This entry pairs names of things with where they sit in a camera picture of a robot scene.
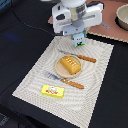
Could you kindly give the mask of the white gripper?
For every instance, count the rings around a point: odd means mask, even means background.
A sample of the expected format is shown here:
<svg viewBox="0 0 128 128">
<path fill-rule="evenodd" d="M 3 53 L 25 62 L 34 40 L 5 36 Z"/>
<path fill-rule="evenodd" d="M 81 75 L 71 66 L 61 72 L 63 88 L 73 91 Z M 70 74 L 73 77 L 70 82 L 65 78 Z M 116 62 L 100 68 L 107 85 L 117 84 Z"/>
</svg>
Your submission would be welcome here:
<svg viewBox="0 0 128 128">
<path fill-rule="evenodd" d="M 102 23 L 104 4 L 100 1 L 60 0 L 52 8 L 53 28 L 63 36 L 81 33 L 85 28 Z"/>
</svg>

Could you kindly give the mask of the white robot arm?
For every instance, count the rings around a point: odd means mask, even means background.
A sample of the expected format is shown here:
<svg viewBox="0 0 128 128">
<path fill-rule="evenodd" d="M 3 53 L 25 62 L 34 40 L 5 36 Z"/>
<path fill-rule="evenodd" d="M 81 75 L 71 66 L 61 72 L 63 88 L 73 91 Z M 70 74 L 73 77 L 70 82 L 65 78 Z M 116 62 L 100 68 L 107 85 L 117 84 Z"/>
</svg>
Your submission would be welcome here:
<svg viewBox="0 0 128 128">
<path fill-rule="evenodd" d="M 104 4 L 97 1 L 88 6 L 86 0 L 60 0 L 52 8 L 54 32 L 63 36 L 74 35 L 99 25 L 103 8 Z"/>
</svg>

